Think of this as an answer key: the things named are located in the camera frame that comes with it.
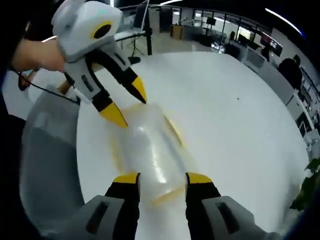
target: gripper jaw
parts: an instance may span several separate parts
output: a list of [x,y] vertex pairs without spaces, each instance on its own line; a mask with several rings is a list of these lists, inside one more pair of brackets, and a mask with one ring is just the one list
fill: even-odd
[[65,65],[67,80],[74,83],[80,98],[92,102],[99,114],[117,126],[128,126],[123,114],[110,98],[108,91],[97,79],[92,64],[97,63],[106,68],[131,95],[142,103],[147,102],[146,91],[139,76],[131,69],[127,57],[114,46],[97,48],[76,62]]

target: black sleeve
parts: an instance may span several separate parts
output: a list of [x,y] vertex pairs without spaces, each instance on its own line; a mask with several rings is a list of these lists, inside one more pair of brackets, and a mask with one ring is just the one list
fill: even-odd
[[0,86],[2,86],[18,43],[25,34],[28,21],[52,2],[53,0],[9,0],[2,3],[3,13],[0,14],[0,21],[3,35],[1,38]]

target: white round table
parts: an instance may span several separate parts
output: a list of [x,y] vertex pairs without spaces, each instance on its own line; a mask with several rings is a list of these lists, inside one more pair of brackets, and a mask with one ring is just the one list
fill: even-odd
[[[148,102],[159,104],[178,126],[199,173],[210,177],[223,196],[251,211],[258,226],[276,231],[305,177],[308,155],[296,123],[272,89],[226,54],[157,54],[132,68],[144,83]],[[119,108],[138,103],[105,69],[96,76]],[[119,175],[105,121],[92,104],[81,103],[77,165],[85,202],[104,195]],[[148,212],[140,214],[137,240],[152,234],[143,230],[148,219],[143,214]],[[166,227],[173,232],[188,231],[186,221],[172,224],[175,229]],[[188,233],[180,236],[189,238]]]

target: window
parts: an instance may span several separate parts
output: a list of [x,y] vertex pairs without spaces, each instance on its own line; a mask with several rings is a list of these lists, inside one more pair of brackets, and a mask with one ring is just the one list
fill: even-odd
[[201,26],[201,22],[202,22],[202,14],[203,14],[203,11],[202,10],[195,10],[194,11],[194,23],[193,25],[195,27],[200,27]]
[[213,18],[215,19],[215,25],[211,26],[211,30],[222,33],[224,28],[224,22],[225,22],[225,14],[220,12],[215,12],[213,15]]
[[172,8],[172,24],[179,24],[181,9]]
[[202,27],[205,29],[211,29],[211,25],[207,24],[207,19],[212,18],[213,12],[212,11],[203,11],[202,15]]
[[245,29],[244,27],[241,26],[241,27],[239,27],[239,31],[238,31],[236,38],[238,38],[239,35],[242,35],[246,39],[250,40],[251,33],[252,33],[251,31],[249,31],[248,29]]
[[234,37],[236,38],[239,21],[240,21],[240,18],[237,16],[233,16],[230,14],[226,15],[226,22],[225,22],[223,33],[226,34],[227,39],[230,39],[230,35],[232,32],[234,32]]

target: ceiling light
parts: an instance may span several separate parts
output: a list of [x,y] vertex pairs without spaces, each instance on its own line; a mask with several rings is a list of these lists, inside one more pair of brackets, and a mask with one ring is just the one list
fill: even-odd
[[167,5],[167,4],[172,4],[172,3],[175,3],[175,2],[181,2],[182,0],[170,0],[170,1],[165,1],[163,3],[160,3],[160,6],[163,6],[163,5]]
[[51,37],[43,40],[42,42],[45,43],[45,42],[47,42],[47,41],[49,41],[49,40],[51,40],[51,39],[55,39],[56,37],[57,37],[57,36],[51,36]]
[[293,25],[291,22],[289,22],[287,19],[285,19],[283,16],[280,16],[279,14],[275,13],[274,11],[271,11],[268,8],[265,8],[265,10],[268,13],[271,13],[271,14],[275,15],[276,17],[280,18],[282,21],[285,21],[287,24],[289,24],[291,27],[293,27],[296,31],[298,31],[298,33],[300,33],[303,36],[302,32],[295,25]]

